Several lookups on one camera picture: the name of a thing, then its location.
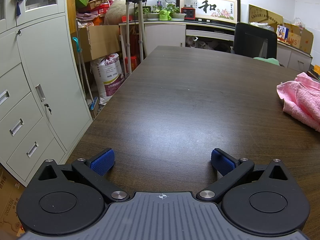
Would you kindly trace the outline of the teal handled mop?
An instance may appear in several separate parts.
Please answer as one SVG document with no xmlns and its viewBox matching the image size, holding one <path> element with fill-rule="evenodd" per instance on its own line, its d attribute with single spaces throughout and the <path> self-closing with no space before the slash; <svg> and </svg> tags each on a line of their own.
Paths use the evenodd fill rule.
<svg viewBox="0 0 320 240">
<path fill-rule="evenodd" d="M 93 97 L 92 91 L 91 91 L 91 87 L 89 84 L 89 80 L 88 80 L 88 76 L 87 76 L 87 72 L 86 72 L 86 67 L 85 67 L 85 63 L 84 63 L 84 58 L 82 55 L 82 49 L 80 46 L 80 42 L 79 39 L 77 37 L 72 37 L 73 42 L 75 43 L 76 46 L 76 51 L 78 54 L 78 62 L 79 62 L 79 66 L 80 66 L 80 79 L 82 80 L 82 86 L 84 87 L 84 84 L 86 84 L 87 89 L 88 89 L 88 93 L 89 93 L 89 97 L 91 99 L 88 107 L 89 110 L 92 114 L 97 115 L 98 110 L 99 110 L 99 106 L 98 106 L 98 97 Z"/>
</svg>

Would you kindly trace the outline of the white low sideboard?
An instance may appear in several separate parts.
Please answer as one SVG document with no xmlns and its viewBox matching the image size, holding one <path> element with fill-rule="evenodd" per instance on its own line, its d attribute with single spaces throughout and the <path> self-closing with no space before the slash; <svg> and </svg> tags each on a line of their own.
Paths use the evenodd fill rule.
<svg viewBox="0 0 320 240">
<path fill-rule="evenodd" d="M 144 23 L 147 51 L 158 46 L 194 47 L 230 52 L 235 28 L 223 24 L 191 21 L 147 21 Z M 286 68 L 307 72 L 312 56 L 287 43 L 278 41 L 277 60 Z"/>
</svg>

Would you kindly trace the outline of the framed calligraphy lotus picture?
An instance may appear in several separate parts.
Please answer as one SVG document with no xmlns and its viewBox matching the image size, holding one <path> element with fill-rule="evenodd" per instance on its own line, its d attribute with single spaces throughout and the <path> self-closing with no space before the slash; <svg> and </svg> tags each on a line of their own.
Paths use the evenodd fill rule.
<svg viewBox="0 0 320 240">
<path fill-rule="evenodd" d="M 183 0 L 176 0 L 181 11 Z M 195 20 L 205 23 L 225 23 L 235 26 L 241 20 L 240 0 L 195 0 Z"/>
</svg>

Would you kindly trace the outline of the grey metal filing cabinet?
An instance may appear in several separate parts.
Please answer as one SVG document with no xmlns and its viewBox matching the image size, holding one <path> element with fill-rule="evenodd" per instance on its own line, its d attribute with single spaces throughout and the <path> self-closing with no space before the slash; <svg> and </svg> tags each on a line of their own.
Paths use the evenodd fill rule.
<svg viewBox="0 0 320 240">
<path fill-rule="evenodd" d="M 1 0 L 1 165 L 27 185 L 63 164 L 92 122 L 73 55 L 66 0 Z"/>
</svg>

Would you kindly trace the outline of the potted green plant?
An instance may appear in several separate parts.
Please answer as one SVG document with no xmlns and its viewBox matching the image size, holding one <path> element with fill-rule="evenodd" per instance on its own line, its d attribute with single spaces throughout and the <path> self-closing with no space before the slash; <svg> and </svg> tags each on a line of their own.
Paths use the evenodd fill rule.
<svg viewBox="0 0 320 240">
<path fill-rule="evenodd" d="M 157 0 L 156 4 L 147 7 L 147 2 L 143 2 L 143 14 L 148 20 L 167 21 L 172 19 L 173 14 L 179 14 L 180 10 L 176 2 L 169 0 Z"/>
</svg>

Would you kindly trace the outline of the red blender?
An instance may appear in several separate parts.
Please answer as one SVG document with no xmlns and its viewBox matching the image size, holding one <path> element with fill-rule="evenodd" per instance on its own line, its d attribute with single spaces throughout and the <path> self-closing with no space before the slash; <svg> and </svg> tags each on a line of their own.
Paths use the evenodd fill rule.
<svg viewBox="0 0 320 240">
<path fill-rule="evenodd" d="M 195 0 L 183 0 L 181 12 L 185 14 L 185 20 L 195 20 Z"/>
</svg>

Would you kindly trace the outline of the open cardboard box right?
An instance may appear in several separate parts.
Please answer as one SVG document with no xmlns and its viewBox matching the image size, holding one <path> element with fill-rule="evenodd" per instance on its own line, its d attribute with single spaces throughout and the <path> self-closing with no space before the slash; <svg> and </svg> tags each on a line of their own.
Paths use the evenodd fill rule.
<svg viewBox="0 0 320 240">
<path fill-rule="evenodd" d="M 307 54 L 311 54 L 313 33 L 294 24 L 284 23 L 277 26 L 277 37 L 281 42 L 287 43 Z"/>
</svg>

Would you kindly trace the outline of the black office chair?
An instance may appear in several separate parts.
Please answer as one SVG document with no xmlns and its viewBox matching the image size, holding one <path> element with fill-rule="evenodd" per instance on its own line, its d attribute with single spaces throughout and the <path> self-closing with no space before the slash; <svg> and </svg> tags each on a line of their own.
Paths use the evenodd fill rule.
<svg viewBox="0 0 320 240">
<path fill-rule="evenodd" d="M 277 58 L 277 35 L 274 31 L 238 22 L 233 51 L 237 55 L 263 59 Z"/>
</svg>

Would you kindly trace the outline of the large cardboard box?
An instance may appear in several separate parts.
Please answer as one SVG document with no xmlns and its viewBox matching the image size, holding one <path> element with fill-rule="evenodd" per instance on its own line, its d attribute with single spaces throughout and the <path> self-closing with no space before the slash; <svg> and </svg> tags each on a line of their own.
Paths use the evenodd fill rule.
<svg viewBox="0 0 320 240">
<path fill-rule="evenodd" d="M 118 25 L 94 25 L 79 29 L 84 62 L 121 51 Z"/>
</svg>

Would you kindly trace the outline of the white rice sack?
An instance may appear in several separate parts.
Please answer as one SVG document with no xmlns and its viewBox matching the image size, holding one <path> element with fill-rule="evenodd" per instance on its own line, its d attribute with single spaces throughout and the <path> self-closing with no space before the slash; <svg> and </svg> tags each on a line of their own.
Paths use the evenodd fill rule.
<svg viewBox="0 0 320 240">
<path fill-rule="evenodd" d="M 125 79 L 119 55 L 113 53 L 100 57 L 91 61 L 90 65 L 97 84 L 99 103 L 106 105 Z"/>
</svg>

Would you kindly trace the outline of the pink towel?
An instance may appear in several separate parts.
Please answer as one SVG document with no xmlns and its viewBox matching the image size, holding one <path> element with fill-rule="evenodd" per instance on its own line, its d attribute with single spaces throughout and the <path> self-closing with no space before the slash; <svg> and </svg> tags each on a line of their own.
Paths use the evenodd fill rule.
<svg viewBox="0 0 320 240">
<path fill-rule="evenodd" d="M 294 80 L 277 85 L 276 90 L 280 100 L 283 100 L 285 113 L 319 131 L 319 82 L 306 73 L 300 73 Z"/>
</svg>

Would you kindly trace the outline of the flat cardboard against wall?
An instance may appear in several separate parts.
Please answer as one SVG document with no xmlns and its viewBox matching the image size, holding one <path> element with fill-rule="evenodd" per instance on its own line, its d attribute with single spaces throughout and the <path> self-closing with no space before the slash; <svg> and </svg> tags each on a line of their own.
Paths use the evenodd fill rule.
<svg viewBox="0 0 320 240">
<path fill-rule="evenodd" d="M 249 22 L 282 25 L 283 17 L 269 10 L 249 5 Z"/>
</svg>

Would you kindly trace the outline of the green cushion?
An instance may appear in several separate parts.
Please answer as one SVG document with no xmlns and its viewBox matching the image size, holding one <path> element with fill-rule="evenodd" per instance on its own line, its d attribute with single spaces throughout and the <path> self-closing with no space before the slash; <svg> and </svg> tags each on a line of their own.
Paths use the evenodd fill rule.
<svg viewBox="0 0 320 240">
<path fill-rule="evenodd" d="M 254 57 L 255 60 L 259 60 L 259 61 L 263 61 L 263 62 L 267 62 L 267 63 L 271 63 L 271 64 L 275 64 L 277 66 L 280 66 L 280 63 L 277 59 L 274 59 L 274 58 L 268 58 L 268 59 L 265 59 L 265 58 L 262 58 L 262 57 Z"/>
</svg>

